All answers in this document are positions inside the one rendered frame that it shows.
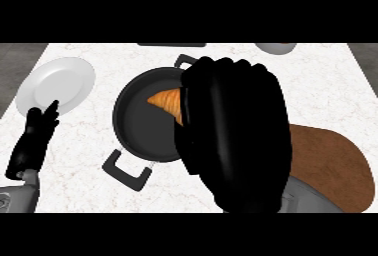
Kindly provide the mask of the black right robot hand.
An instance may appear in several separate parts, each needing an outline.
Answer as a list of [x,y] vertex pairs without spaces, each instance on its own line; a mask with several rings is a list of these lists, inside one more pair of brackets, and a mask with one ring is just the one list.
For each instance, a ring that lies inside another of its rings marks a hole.
[[281,210],[293,161],[286,99],[262,64],[203,57],[182,74],[178,151],[229,213]]

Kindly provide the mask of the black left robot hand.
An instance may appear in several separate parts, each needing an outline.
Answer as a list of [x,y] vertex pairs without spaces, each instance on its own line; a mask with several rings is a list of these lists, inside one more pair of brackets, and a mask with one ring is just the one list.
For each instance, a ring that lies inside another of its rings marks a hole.
[[12,151],[5,174],[11,180],[21,180],[20,173],[27,169],[42,169],[48,145],[60,124],[58,104],[55,100],[46,111],[37,107],[29,110],[26,131]]

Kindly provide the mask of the orange croissant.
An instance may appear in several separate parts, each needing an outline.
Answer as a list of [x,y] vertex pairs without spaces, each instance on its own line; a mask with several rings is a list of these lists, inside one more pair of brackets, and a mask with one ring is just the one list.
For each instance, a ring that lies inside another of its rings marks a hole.
[[161,108],[175,117],[176,122],[184,124],[179,88],[159,92],[148,98],[148,103]]

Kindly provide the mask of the brown wooden cutting board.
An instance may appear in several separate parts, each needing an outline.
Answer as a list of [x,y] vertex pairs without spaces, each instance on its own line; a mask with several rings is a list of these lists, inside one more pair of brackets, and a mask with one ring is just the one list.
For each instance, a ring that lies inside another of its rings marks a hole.
[[306,182],[348,213],[362,213],[376,198],[367,157],[337,132],[291,124],[291,175]]

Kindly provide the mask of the white round plate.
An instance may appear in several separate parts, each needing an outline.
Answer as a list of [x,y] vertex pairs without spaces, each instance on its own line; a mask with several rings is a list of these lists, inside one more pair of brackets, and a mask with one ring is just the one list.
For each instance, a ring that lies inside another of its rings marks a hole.
[[33,107],[46,110],[60,101],[58,113],[67,114],[86,100],[97,73],[92,64],[79,57],[64,57],[43,64],[26,78],[15,97],[23,116]]

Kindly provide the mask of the grey bowl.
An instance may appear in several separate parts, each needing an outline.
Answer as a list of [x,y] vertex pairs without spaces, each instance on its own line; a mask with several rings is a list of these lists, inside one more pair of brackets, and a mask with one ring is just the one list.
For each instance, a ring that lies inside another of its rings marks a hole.
[[296,43],[257,43],[256,46],[262,51],[274,55],[286,55],[288,54],[297,44]]

